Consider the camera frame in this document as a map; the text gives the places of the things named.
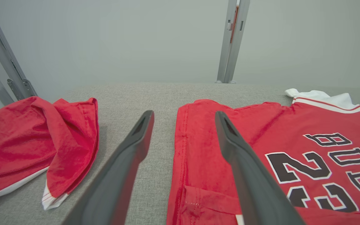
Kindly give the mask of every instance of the red stripe on white trim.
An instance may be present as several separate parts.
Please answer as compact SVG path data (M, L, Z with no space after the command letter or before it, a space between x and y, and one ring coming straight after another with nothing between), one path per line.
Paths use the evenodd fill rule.
M324 109L327 109L327 110L339 112L339 113L348 113L349 114L349 113L360 112L360 105L357 105L356 107L351 108L351 109L347 109L347 108L341 108L339 106L330 104L330 103L325 102L325 101L319 101L319 100L316 100L316 99L303 98L303 97L294 98L293 103L309 104L309 105L324 108Z

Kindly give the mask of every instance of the gray fabric surface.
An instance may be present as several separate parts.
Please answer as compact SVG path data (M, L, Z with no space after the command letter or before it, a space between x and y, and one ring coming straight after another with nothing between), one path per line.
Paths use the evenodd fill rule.
M0 197L0 224L60 224L85 188L126 137L141 114L155 111L150 149L140 164L132 192L126 224L165 224L174 155L177 109L197 99L212 99L233 108L265 101L290 105L284 91L293 87L265 87L241 84L137 83L84 87L71 91L65 100L97 98L99 105L100 149L84 181L59 208L44 211L41 206L46 175L30 181L11 194ZM313 89L330 96L348 92L360 104L360 89L294 87Z

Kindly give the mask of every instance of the red jersey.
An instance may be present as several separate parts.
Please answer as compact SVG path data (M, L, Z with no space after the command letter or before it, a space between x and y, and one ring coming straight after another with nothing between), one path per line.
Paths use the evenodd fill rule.
M360 105L348 94L287 94L291 107L197 100L179 108L168 225L237 224L241 209L216 111L227 114L307 224L360 223Z

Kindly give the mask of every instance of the red fabric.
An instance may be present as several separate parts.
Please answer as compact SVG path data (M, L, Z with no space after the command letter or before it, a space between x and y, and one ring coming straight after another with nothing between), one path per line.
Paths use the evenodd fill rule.
M0 190L49 166L53 197L73 191L98 151L98 105L30 97L0 109Z
M329 156L330 151L360 148L360 112L343 114L304 103L291 107L266 102L243 108L230 108L211 100L197 100L180 107L177 113L172 187L167 208L167 225L237 224L235 214L241 214L231 167L223 159L216 134L215 113L224 111L237 130L254 149L262 163L277 181L265 154L286 152L312 168L303 153L319 154L332 174L313 180L295 171L300 181L279 184L287 195L291 187L304 186L310 200L307 208L296 207L308 225L360 224L360 191L346 176L346 171L360 172L360 165L339 166ZM304 134L340 132L352 140L345 146L323 147ZM360 155L345 156L351 159ZM320 209L315 197L328 196L323 184L336 183L351 196L359 212ZM330 197L334 207L341 206Z

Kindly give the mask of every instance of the red garment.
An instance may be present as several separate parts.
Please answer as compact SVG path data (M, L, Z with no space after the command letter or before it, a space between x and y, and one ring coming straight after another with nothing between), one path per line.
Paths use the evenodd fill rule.
M306 224L360 224L360 106L294 101L291 107L265 102L233 109L197 100L180 107L166 224L237 224L241 210L231 166L220 152L216 111L227 114L284 193L293 194Z
M47 170L44 209L58 207L98 151L98 105L30 97L0 109L0 196Z

